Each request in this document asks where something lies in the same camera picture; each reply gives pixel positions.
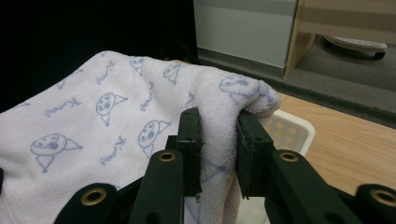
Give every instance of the towel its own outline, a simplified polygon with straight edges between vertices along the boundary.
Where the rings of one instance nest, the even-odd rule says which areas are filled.
[[[246,109],[268,119],[279,104],[276,91],[257,79],[100,52],[0,114],[0,223],[53,223],[79,189],[132,183],[168,135],[177,134],[180,113],[192,107],[202,121],[203,192],[186,198],[185,223],[233,223],[241,198],[234,171],[237,116]]]

